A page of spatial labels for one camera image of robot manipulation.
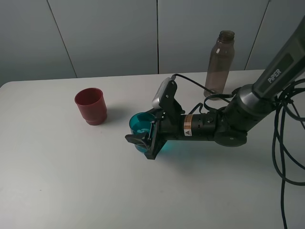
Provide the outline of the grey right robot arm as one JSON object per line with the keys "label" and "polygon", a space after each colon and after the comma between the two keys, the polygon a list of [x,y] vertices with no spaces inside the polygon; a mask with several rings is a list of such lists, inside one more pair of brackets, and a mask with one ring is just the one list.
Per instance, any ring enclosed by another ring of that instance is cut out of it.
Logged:
{"label": "grey right robot arm", "polygon": [[160,85],[149,126],[125,139],[144,149],[147,159],[154,160],[167,141],[214,141],[236,147],[247,141],[247,133],[277,106],[285,106],[301,89],[299,76],[305,71],[305,23],[301,21],[279,53],[254,84],[247,84],[231,94],[217,94],[228,105],[206,108],[206,113],[186,114],[175,100],[175,75]]}

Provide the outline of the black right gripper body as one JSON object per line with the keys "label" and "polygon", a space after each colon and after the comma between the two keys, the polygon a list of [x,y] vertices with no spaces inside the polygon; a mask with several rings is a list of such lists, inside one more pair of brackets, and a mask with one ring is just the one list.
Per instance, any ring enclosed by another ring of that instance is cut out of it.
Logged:
{"label": "black right gripper body", "polygon": [[154,160],[167,141],[214,141],[217,127],[215,113],[178,114],[175,124],[163,110],[156,110],[153,114],[155,125],[151,142],[144,153],[147,159]]}

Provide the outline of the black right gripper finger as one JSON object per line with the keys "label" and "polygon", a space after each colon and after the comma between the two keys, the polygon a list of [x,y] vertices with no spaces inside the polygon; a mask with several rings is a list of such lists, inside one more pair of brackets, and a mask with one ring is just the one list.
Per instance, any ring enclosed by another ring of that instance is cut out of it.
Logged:
{"label": "black right gripper finger", "polygon": [[163,117],[163,109],[152,108],[142,114],[143,119],[161,119]]}
{"label": "black right gripper finger", "polygon": [[147,151],[150,148],[149,134],[126,135],[127,142],[134,144],[138,151]]}

